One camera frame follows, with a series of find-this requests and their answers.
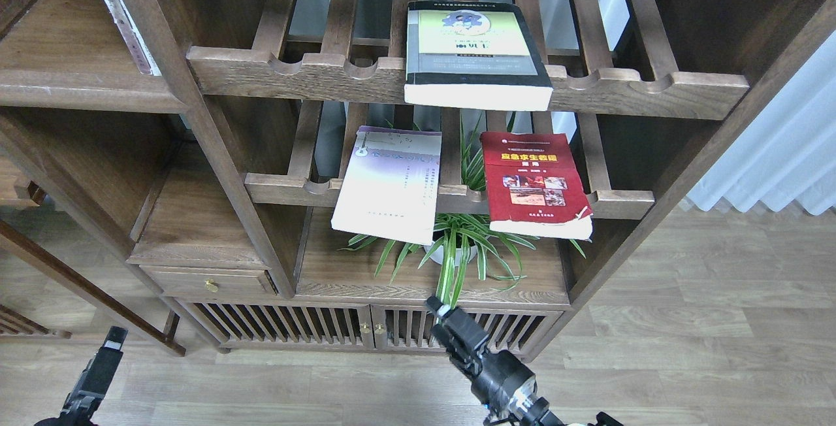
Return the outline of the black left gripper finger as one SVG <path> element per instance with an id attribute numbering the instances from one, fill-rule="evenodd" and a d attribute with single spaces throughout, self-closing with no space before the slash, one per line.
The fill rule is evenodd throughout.
<path id="1" fill-rule="evenodd" d="M 128 331 L 111 327 L 103 345 L 83 370 L 77 382 L 78 399 L 91 397 L 95 401 L 104 399 L 123 355 L 122 346 Z"/>

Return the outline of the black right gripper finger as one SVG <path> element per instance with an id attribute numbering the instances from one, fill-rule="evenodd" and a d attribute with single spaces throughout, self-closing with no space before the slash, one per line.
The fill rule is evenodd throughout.
<path id="1" fill-rule="evenodd" d="M 486 331 L 465 311 L 443 304 L 435 295 L 426 300 L 426 307 L 436 320 L 430 333 L 447 350 L 451 363 L 458 369 L 480 369 L 487 352 Z"/>

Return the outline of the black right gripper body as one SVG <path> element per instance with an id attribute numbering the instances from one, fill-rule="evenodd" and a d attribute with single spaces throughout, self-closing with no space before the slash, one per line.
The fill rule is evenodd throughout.
<path id="1" fill-rule="evenodd" d="M 528 417 L 536 402 L 534 373 L 508 350 L 451 350 L 451 363 L 472 383 L 471 391 L 493 417 Z"/>

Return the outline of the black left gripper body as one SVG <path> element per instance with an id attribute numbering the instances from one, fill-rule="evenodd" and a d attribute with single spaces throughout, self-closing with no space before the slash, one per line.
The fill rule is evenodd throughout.
<path id="1" fill-rule="evenodd" d="M 36 422 L 36 426 L 42 425 L 96 425 L 92 416 L 101 405 L 102 395 L 80 393 L 67 397 L 57 418 L 44 418 Z"/>

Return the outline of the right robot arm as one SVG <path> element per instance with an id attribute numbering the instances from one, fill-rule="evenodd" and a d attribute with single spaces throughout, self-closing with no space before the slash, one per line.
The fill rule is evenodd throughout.
<path id="1" fill-rule="evenodd" d="M 489 334 L 459 307 L 430 296 L 426 305 L 436 317 L 431 334 L 452 364 L 472 383 L 471 391 L 489 409 L 485 425 L 562 425 L 549 402 L 537 394 L 535 374 L 508 350 L 491 352 Z"/>

